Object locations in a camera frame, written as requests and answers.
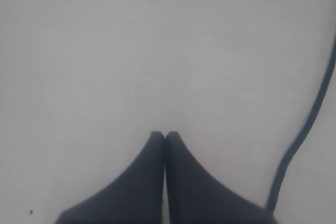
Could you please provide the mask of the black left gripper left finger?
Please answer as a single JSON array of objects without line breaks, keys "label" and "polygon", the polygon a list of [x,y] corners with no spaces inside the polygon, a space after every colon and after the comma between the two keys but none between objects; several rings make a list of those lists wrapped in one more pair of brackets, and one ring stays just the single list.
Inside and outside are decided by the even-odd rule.
[{"label": "black left gripper left finger", "polygon": [[110,185],[65,210],[57,223],[161,223],[164,136],[154,131],[132,164]]}]

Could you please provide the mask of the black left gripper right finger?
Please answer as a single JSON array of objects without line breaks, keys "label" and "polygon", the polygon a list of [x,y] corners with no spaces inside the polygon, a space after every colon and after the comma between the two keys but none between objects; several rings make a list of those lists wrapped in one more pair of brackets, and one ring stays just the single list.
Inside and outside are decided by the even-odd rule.
[{"label": "black left gripper right finger", "polygon": [[218,182],[178,132],[165,138],[165,170],[171,223],[276,223],[273,214]]}]

